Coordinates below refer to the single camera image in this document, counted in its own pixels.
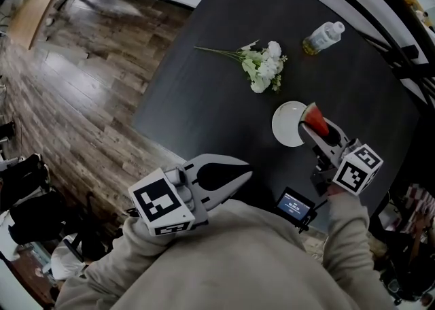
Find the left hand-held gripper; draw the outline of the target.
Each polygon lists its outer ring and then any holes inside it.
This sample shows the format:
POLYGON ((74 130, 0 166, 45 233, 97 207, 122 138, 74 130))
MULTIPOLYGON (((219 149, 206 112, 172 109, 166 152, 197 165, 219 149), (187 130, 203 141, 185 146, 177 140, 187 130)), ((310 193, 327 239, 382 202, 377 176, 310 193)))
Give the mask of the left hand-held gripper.
POLYGON ((207 211, 227 201, 252 174, 252 166, 238 158, 201 154, 182 167, 156 169, 128 193, 149 233, 163 236, 207 225, 207 211))

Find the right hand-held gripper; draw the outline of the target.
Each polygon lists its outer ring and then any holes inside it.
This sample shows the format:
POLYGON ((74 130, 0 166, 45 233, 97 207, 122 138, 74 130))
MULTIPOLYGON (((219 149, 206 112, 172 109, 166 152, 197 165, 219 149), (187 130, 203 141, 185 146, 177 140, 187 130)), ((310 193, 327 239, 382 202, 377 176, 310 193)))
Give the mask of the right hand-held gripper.
POLYGON ((321 196, 330 184, 359 195, 373 181, 383 159, 359 139, 348 142, 344 132, 329 119, 298 123, 301 139, 319 152, 311 181, 321 196))

